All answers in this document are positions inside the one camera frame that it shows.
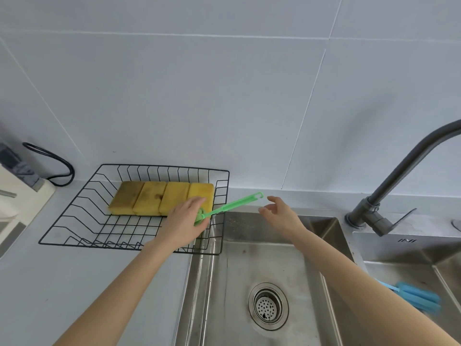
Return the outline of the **stainless steel sink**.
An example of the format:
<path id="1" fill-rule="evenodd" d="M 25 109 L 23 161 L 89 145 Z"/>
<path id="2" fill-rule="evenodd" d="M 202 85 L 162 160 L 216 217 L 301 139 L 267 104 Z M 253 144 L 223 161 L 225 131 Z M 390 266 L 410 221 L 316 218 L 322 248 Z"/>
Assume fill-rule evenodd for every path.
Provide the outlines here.
<path id="1" fill-rule="evenodd" d="M 307 230 L 375 279 L 402 281 L 441 297 L 441 312 L 424 313 L 461 344 L 461 233 L 404 225 L 383 237 L 356 231 L 342 215 L 300 215 Z M 324 276 L 259 214 L 229 212 L 212 220 L 219 255 L 194 255 L 175 346 L 375 346 Z M 248 299 L 269 282 L 285 294 L 290 313 L 277 331 L 252 320 Z"/>

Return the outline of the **round sink drain strainer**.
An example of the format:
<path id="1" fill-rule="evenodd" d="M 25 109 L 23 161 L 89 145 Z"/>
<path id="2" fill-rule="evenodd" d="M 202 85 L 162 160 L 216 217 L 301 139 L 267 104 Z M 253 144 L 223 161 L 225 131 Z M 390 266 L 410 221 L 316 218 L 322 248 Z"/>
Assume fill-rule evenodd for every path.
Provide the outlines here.
<path id="1" fill-rule="evenodd" d="M 290 313 L 289 303 L 283 291 L 269 282 L 254 286 L 249 294 L 248 307 L 256 325 L 270 332 L 281 329 Z"/>

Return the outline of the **person's right forearm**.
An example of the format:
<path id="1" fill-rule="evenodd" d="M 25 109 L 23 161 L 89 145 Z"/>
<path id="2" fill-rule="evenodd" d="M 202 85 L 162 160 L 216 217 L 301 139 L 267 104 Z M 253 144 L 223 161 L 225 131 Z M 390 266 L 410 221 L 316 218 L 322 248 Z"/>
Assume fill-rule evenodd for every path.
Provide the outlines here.
<path id="1" fill-rule="evenodd" d="M 381 345 L 461 346 L 427 316 L 306 228 L 297 229 L 292 242 Z"/>

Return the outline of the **person's left hand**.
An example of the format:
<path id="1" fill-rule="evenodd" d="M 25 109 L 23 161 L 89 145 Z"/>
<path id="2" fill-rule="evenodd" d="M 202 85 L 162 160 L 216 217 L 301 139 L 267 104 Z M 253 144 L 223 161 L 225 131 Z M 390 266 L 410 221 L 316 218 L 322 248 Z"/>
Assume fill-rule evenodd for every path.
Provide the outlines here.
<path id="1" fill-rule="evenodd" d="M 205 197 L 192 197 L 178 204 L 162 222 L 155 242 L 172 253 L 199 237 L 209 225 L 209 218 L 195 223 L 205 201 Z"/>

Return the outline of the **green bottle brush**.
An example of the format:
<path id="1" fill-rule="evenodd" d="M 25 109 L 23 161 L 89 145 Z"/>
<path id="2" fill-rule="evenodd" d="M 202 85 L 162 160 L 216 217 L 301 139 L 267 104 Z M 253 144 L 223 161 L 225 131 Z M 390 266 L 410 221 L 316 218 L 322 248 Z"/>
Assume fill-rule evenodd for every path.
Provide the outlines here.
<path id="1" fill-rule="evenodd" d="M 249 195 L 247 197 L 243 197 L 241 199 L 233 201 L 231 203 L 226 203 L 226 204 L 224 204 L 223 206 L 221 206 L 221 207 L 219 207 L 217 209 L 211 210 L 210 212 L 205 212 L 205 210 L 203 208 L 200 208 L 199 211 L 198 211 L 198 214 L 196 216 L 194 225 L 195 226 L 199 225 L 200 223 L 202 223 L 208 217 L 212 217 L 213 215 L 217 215 L 217 214 L 220 214 L 220 213 L 230 211 L 232 209 L 239 208 L 241 206 L 244 206 L 244 205 L 247 205 L 249 203 L 255 202 L 255 201 L 259 200 L 259 199 L 262 199 L 263 197 L 264 197 L 264 194 L 262 192 L 257 192 L 257 193 L 251 194 L 251 195 Z"/>

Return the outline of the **white kitchen appliance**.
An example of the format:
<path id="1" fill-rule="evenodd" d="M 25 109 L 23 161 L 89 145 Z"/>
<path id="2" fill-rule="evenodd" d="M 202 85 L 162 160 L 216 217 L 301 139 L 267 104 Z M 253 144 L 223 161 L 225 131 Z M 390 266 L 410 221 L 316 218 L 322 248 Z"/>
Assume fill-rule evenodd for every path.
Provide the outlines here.
<path id="1" fill-rule="evenodd" d="M 55 191 L 49 180 L 0 142 L 0 259 Z"/>

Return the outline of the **person's left forearm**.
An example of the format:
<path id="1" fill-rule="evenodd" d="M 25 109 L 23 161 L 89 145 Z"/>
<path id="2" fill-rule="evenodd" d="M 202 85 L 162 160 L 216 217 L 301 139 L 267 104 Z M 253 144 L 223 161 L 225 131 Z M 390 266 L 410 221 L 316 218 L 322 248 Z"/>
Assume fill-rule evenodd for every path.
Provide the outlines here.
<path id="1" fill-rule="evenodd" d="M 117 346 L 155 274 L 183 245 L 180 237 L 160 235 L 147 243 L 53 346 Z"/>

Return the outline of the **blue sponge brush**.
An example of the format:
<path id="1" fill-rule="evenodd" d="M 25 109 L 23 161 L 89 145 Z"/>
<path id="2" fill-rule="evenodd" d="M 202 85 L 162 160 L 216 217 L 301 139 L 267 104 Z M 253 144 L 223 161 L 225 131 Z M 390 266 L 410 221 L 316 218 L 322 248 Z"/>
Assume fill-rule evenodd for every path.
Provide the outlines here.
<path id="1" fill-rule="evenodd" d="M 377 281 L 422 312 L 438 314 L 441 311 L 441 297 L 432 291 L 423 290 L 402 281 L 396 285 L 389 285 L 378 279 Z"/>

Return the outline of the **person's right hand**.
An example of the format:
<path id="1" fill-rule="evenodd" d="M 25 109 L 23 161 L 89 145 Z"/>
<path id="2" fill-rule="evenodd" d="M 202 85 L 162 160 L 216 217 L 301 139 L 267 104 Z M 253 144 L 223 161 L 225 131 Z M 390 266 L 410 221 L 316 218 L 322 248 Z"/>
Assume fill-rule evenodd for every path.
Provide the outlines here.
<path id="1" fill-rule="evenodd" d="M 266 220 L 279 234 L 290 240 L 292 244 L 297 244 L 299 238 L 306 228 L 303 226 L 298 215 L 280 198 L 268 196 L 270 204 L 262 208 L 278 208 L 279 220 Z"/>

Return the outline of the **yellow sponge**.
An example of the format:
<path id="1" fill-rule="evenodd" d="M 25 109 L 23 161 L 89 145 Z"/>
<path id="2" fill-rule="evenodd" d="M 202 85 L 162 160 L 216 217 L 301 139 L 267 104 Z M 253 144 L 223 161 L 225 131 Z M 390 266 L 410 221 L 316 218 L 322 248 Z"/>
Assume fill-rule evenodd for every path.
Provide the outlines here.
<path id="1" fill-rule="evenodd" d="M 191 183 L 187 199 L 193 197 L 203 197 L 205 202 L 201 205 L 204 213 L 209 213 L 213 208 L 214 185 L 206 183 Z"/>
<path id="2" fill-rule="evenodd" d="M 159 207 L 167 182 L 144 182 L 141 192 L 133 206 L 133 212 L 139 216 L 160 216 Z"/>
<path id="3" fill-rule="evenodd" d="M 123 181 L 108 210 L 112 215 L 136 215 L 133 208 L 144 186 L 142 181 Z"/>
<path id="4" fill-rule="evenodd" d="M 188 198 L 189 188 L 190 183 L 187 182 L 168 182 L 159 205 L 159 214 L 167 216 L 178 204 L 185 202 Z"/>

